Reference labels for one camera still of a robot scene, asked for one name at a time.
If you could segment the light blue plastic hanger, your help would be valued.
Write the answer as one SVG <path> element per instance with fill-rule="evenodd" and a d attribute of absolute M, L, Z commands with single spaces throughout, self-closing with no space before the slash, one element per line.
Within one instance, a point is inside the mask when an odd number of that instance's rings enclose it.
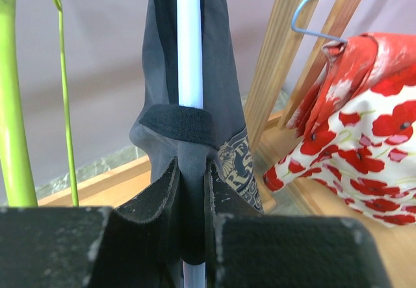
<path fill-rule="evenodd" d="M 202 28 L 200 0 L 177 0 L 179 104 L 186 110 L 203 107 Z M 185 287 L 205 287 L 203 166 L 197 145 L 179 144 L 184 180 L 183 253 Z"/>

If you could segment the green hanger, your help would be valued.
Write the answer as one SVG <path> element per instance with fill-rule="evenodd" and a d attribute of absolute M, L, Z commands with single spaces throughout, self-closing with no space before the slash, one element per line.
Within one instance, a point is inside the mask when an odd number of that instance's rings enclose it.
<path fill-rule="evenodd" d="M 72 144 L 68 79 L 64 45 L 64 17 L 61 0 L 53 0 L 58 10 L 58 34 L 64 105 L 66 147 L 71 200 L 79 205 Z M 21 106 L 16 54 L 16 0 L 1 0 L 1 169 L 9 206 L 37 206 L 33 173 Z"/>

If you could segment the wooden side clothes rack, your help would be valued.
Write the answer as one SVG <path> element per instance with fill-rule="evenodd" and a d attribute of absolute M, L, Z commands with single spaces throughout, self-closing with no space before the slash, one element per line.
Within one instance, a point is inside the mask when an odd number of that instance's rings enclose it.
<path fill-rule="evenodd" d="M 328 34 L 342 35 L 361 0 L 335 0 L 323 25 Z M 323 41 L 316 41 L 291 96 L 282 110 L 275 130 L 279 137 L 288 137 L 291 133 L 283 127 L 294 114 L 306 90 L 311 88 L 312 80 L 324 67 L 323 55 L 319 47 Z M 336 197 L 327 188 L 308 179 L 296 180 L 289 185 L 288 191 L 294 202 L 308 215 L 345 216 L 359 220 L 371 233 L 378 247 L 381 259 L 393 287 L 415 287 L 415 226 L 397 226 L 388 228 L 351 208 Z"/>

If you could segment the poppy print garment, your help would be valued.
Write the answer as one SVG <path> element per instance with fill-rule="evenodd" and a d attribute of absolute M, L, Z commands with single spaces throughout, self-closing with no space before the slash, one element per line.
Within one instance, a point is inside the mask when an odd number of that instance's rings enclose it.
<path fill-rule="evenodd" d="M 324 73 L 287 122 L 300 143 L 265 172 L 265 185 L 312 179 L 366 217 L 413 225 L 414 35 L 364 33 L 322 52 Z"/>

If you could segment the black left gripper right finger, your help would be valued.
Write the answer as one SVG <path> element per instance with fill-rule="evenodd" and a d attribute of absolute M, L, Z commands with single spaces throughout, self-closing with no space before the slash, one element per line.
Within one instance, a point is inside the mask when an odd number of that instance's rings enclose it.
<path fill-rule="evenodd" d="M 362 223 L 337 216 L 255 210 L 207 163 L 205 248 L 209 287 L 390 287 Z"/>

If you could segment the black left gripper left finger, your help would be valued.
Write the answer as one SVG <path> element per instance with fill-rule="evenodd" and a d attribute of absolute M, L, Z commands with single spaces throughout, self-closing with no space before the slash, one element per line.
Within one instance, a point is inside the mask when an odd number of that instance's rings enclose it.
<path fill-rule="evenodd" d="M 117 207 L 1 209 L 2 287 L 177 287 L 179 168 Z"/>

